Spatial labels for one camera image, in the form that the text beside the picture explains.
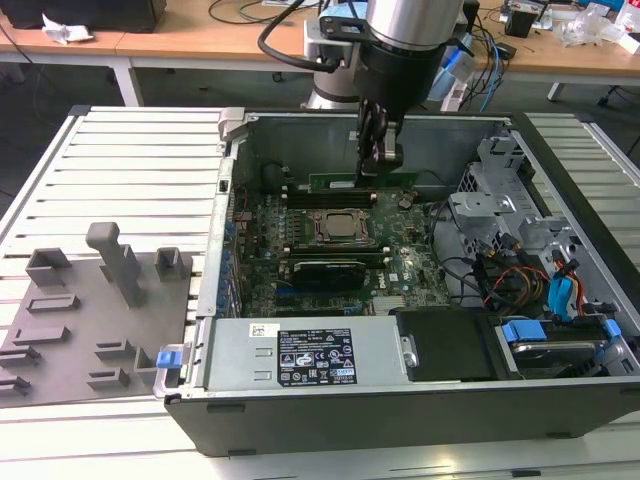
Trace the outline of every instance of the white paper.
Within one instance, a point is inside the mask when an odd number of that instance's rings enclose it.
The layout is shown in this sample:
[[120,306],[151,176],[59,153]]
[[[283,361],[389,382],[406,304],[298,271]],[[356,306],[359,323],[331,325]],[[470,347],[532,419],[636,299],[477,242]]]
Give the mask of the white paper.
[[94,38],[84,25],[60,25],[59,23],[49,20],[44,14],[42,15],[42,20],[44,21],[42,31],[51,40],[62,45],[68,45],[69,42],[92,40]]

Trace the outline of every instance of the table leg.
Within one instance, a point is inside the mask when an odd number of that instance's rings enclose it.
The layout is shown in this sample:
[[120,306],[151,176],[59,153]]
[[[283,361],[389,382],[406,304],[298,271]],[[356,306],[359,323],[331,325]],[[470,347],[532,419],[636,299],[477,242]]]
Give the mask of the table leg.
[[116,75],[124,105],[126,107],[144,106],[140,85],[138,85],[136,72],[131,66],[131,60],[128,57],[116,57],[111,64],[111,68],[113,68],[113,72]]
[[547,94],[547,100],[550,102],[558,100],[558,97],[562,94],[562,90],[564,90],[564,86],[564,83],[554,83],[553,87],[551,87],[551,90],[549,90],[549,93]]

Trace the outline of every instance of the black box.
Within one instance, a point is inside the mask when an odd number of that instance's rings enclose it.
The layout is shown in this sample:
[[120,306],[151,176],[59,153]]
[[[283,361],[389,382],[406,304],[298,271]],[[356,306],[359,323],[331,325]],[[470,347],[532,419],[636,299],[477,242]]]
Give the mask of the black box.
[[537,13],[519,12],[511,10],[504,33],[511,37],[527,38],[533,22],[538,18]]
[[166,5],[166,0],[0,0],[14,28],[40,28],[44,13],[65,25],[131,33],[153,32]]

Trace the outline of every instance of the black cable on desk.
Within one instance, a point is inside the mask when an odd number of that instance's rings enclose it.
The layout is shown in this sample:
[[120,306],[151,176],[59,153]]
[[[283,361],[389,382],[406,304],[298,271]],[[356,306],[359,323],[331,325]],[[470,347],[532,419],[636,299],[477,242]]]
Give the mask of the black cable on desk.
[[267,27],[262,31],[258,37],[258,48],[270,57],[278,60],[279,62],[286,63],[292,67],[301,68],[304,70],[311,70],[314,72],[326,72],[333,73],[338,68],[337,63],[316,63],[303,58],[292,57],[286,53],[282,53],[273,47],[267,45],[267,39],[269,35],[275,30],[275,28],[282,23],[289,15],[291,15],[304,0],[295,0],[289,5],[280,15],[278,15]]

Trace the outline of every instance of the motherboard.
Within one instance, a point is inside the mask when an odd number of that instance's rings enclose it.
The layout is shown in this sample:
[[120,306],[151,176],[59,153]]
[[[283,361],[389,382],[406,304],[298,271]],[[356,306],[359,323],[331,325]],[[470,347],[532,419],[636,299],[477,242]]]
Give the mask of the motherboard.
[[410,190],[237,193],[242,316],[388,315],[449,304]]

